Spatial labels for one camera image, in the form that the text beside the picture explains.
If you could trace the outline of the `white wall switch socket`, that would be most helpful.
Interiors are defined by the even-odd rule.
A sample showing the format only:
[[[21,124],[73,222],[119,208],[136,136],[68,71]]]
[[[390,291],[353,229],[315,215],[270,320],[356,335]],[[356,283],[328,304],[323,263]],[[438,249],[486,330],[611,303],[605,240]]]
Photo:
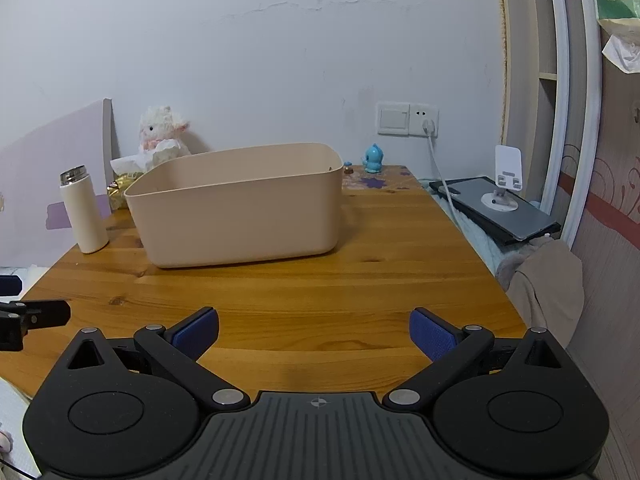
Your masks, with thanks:
[[[416,103],[378,102],[376,131],[380,136],[438,136],[439,109],[433,105]]]

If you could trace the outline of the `white plush lamb toy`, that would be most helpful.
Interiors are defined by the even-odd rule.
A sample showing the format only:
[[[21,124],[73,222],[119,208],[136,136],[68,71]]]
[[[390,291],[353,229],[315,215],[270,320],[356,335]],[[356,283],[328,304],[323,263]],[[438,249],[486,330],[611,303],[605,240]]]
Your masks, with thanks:
[[[143,160],[190,155],[183,133],[190,122],[173,112],[169,105],[150,106],[140,118],[139,153]]]

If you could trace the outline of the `grey laptop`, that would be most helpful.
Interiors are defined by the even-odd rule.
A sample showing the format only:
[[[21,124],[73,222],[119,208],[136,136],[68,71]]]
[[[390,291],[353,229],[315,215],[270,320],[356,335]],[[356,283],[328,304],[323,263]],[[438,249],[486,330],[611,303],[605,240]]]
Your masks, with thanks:
[[[455,210],[503,245],[526,243],[561,231],[551,216],[518,196],[523,184],[520,174],[506,171],[497,178],[432,181],[428,186],[440,197],[450,197]]]

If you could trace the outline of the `pink headboard panel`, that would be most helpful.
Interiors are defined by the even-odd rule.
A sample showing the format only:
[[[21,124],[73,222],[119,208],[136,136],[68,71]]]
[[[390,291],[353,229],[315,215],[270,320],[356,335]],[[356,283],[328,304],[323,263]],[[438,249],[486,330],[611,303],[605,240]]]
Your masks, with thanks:
[[[103,99],[2,148],[2,266],[52,266],[76,244],[60,192],[66,170],[84,165],[101,214],[110,214],[112,131],[112,101]]]

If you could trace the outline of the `white door frame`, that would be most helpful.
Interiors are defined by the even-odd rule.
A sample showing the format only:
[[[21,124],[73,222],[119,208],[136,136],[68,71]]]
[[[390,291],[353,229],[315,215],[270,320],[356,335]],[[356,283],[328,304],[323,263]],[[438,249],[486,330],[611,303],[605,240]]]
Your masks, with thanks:
[[[501,141],[523,157],[522,196],[575,243],[596,164],[602,104],[597,0],[500,0]]]

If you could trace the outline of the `floral table mat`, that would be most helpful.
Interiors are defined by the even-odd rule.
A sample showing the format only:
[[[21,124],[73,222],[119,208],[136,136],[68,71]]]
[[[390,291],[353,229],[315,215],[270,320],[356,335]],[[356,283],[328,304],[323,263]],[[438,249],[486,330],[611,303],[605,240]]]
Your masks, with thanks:
[[[379,174],[368,174],[355,165],[352,174],[343,172],[344,190],[422,191],[422,185],[406,166],[383,166]]]

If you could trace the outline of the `white phone stand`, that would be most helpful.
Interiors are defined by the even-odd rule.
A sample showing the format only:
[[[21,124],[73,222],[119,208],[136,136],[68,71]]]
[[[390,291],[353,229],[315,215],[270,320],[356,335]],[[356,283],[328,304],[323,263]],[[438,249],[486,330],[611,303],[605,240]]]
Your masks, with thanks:
[[[518,209],[518,202],[511,192],[520,192],[523,187],[522,154],[518,148],[497,145],[495,148],[495,188],[482,196],[487,208],[498,212]]]

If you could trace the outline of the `gold tissue pack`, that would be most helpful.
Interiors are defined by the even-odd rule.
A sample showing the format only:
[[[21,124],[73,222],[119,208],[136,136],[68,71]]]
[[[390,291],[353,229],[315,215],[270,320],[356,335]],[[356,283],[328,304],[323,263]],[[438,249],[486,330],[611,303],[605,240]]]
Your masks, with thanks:
[[[144,161],[140,155],[130,155],[111,160],[113,181],[107,185],[107,197],[111,211],[127,209],[126,189],[145,173]]]

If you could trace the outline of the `blue cartoon figurine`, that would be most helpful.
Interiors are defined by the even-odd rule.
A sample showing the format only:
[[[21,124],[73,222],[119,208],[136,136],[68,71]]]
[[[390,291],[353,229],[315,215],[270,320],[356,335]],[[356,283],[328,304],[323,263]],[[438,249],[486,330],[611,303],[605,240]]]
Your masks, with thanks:
[[[383,167],[384,153],[378,144],[372,144],[366,149],[362,159],[362,166],[368,174],[379,174]]]

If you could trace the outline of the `beige plastic storage basket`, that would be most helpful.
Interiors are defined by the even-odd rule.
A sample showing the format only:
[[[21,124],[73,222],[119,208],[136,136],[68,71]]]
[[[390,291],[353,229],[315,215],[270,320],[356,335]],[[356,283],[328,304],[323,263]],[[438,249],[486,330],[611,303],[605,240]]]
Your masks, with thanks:
[[[274,144],[164,162],[125,197],[154,266],[219,266],[332,250],[342,180],[326,144]]]

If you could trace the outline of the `white thermos bottle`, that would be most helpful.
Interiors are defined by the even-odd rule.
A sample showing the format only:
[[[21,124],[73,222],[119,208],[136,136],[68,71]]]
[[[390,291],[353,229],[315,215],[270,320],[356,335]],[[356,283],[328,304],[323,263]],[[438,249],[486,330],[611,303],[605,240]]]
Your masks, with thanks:
[[[83,254],[98,252],[108,235],[87,168],[80,165],[60,175],[60,191],[70,226]]]

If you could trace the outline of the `beige cloth garment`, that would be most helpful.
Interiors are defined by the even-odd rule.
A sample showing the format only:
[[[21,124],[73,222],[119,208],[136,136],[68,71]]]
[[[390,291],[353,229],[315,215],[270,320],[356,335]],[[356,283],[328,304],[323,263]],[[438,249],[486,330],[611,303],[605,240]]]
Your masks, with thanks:
[[[562,240],[538,237],[498,265],[496,279],[527,327],[548,328],[563,348],[585,307],[582,260]]]

